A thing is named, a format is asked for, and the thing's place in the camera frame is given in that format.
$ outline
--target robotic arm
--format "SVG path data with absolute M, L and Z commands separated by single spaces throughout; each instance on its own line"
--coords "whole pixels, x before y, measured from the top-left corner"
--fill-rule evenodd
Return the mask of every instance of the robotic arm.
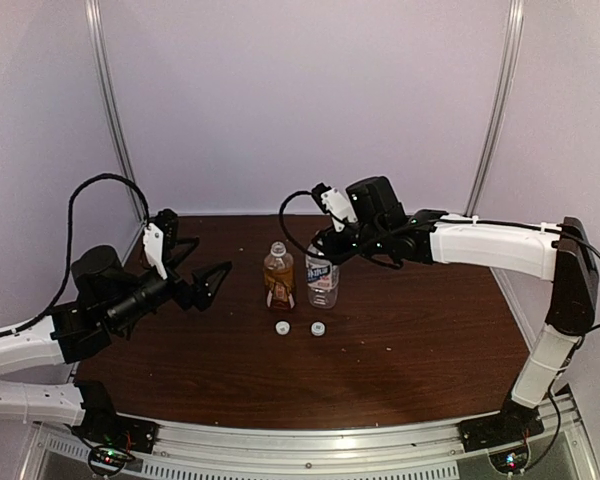
M 162 210 L 145 228 L 145 273 L 126 272 L 113 247 L 100 245 L 71 265 L 77 299 L 59 305 L 35 325 L 0 329 L 0 375 L 41 365 L 70 364 L 96 355 L 111 335 L 130 338 L 137 322 L 173 299 L 203 311 L 231 270 L 224 262 L 193 272 L 188 284 L 176 268 L 197 248 L 198 238 L 178 239 L 178 216 Z M 0 380 L 0 418 L 64 423 L 83 438 L 133 437 L 134 450 L 151 451 L 155 425 L 116 415 L 98 382 L 27 385 Z
M 587 238 L 581 222 L 571 217 L 559 225 L 487 222 L 440 210 L 406 215 L 385 177 L 354 183 L 346 189 L 347 196 L 324 184 L 310 194 L 333 221 L 312 243 L 335 264 L 356 255 L 392 268 L 400 268 L 403 261 L 466 263 L 553 282 L 545 324 L 501 411 L 460 424 L 465 451 L 541 433 L 537 407 L 567 367 L 595 317 L 598 271 L 584 247 Z M 286 203 L 279 218 L 290 237 L 283 218 Z M 382 263 L 377 256 L 388 257 L 392 263 Z

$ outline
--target wood surface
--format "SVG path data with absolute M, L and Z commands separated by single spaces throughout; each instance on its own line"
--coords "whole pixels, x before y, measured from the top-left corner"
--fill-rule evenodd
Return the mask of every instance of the wood surface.
M 289 217 L 308 243 L 325 217 Z M 491 272 L 465 265 L 405 264 L 398 272 L 361 259 L 342 267 L 333 310 L 307 301 L 296 260 L 298 306 L 264 305 L 262 262 L 282 239 L 271 216 L 186 217 L 180 236 L 199 249 L 179 272 L 233 261 L 206 312 L 173 303 L 81 363 L 121 413 L 245 428 L 387 426 L 497 410 L 527 349 Z M 129 269 L 139 271 L 139 245 Z M 291 323 L 286 337 L 274 325 Z M 310 333 L 315 321 L 327 333 Z

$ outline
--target clear plastic bottle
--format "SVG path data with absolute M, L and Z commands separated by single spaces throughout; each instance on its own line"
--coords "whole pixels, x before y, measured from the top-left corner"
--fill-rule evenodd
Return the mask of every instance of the clear plastic bottle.
M 322 255 L 313 244 L 309 245 L 307 250 Z M 326 258 L 314 258 L 309 255 L 305 258 L 309 303 L 316 308 L 333 308 L 338 300 L 340 268 Z
M 268 308 L 292 310 L 296 306 L 293 257 L 282 242 L 271 245 L 264 259 L 265 301 Z

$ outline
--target white backdrop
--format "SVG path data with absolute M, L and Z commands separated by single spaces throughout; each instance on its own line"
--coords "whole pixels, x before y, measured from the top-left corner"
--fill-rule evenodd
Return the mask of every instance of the white backdrop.
M 1 1 L 0 326 L 48 304 L 64 271 L 69 195 L 86 178 L 117 170 L 84 3 Z M 74 258 L 100 243 L 122 254 L 136 230 L 124 188 L 94 185 L 76 202 Z M 72 287 L 65 298 L 74 298 Z M 66 369 L 20 379 L 62 382 Z M 0 422 L 0 480 L 15 478 L 27 428 Z
M 320 181 L 386 174 L 408 210 L 464 210 L 508 1 L 101 3 L 153 209 L 273 213 Z
M 577 216 L 600 249 L 600 2 L 527 2 L 522 38 L 478 213 L 528 222 Z M 534 337 L 551 285 L 508 278 L 525 316 L 521 326 Z M 600 462 L 600 331 L 575 355 L 567 378 Z

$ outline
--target metal frame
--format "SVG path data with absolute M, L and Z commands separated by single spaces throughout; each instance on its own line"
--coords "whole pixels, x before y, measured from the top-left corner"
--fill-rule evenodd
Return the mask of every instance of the metal frame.
M 518 62 L 522 26 L 524 23 L 523 11 L 524 0 L 511 0 L 504 51 L 502 52 L 502 64 L 500 65 L 500 77 L 498 78 L 496 96 L 493 102 L 487 136 L 482 147 L 478 171 L 476 172 L 476 178 L 465 210 L 465 215 L 467 216 L 471 216 L 476 212 L 480 196 L 484 190 L 487 174 L 489 173 L 489 167 L 495 154 L 500 129 L 504 121 L 504 111 Z
M 113 141 L 113 147 L 116 151 L 116 156 L 118 158 L 118 164 L 120 165 L 120 171 L 122 175 L 135 183 L 135 175 L 131 166 L 127 143 L 122 131 L 120 114 L 118 113 L 118 106 L 116 104 L 113 91 L 113 81 L 111 80 L 111 72 L 109 71 L 109 61 L 107 59 L 104 31 L 102 29 L 102 20 L 100 18 L 100 1 L 86 0 L 85 6 L 87 11 L 87 24 L 89 26 L 89 33 L 91 34 L 91 43 L 96 61 L 96 71 L 98 74 L 98 79 L 100 80 L 100 91 L 102 93 L 105 114 L 107 117 L 107 123 L 109 125 L 109 131 L 111 133 L 111 139 Z M 141 222 L 143 219 L 142 206 L 129 188 L 127 188 L 127 192 L 129 194 L 129 198 L 131 199 L 136 220 Z
M 557 397 L 562 431 L 580 480 L 599 480 L 591 445 L 570 394 Z M 554 433 L 556 415 L 545 401 L 540 415 L 546 431 Z M 458 461 L 484 456 L 485 450 L 464 453 L 458 419 L 398 427 L 349 430 L 251 430 L 160 422 L 153 455 L 138 454 L 140 462 L 128 472 L 140 478 L 197 478 L 221 480 L 391 480 L 419 471 L 449 470 Z M 20 480 L 38 480 L 46 452 L 76 460 L 86 448 L 60 427 L 37 427 L 20 471 Z M 432 478 L 459 478 L 454 475 Z

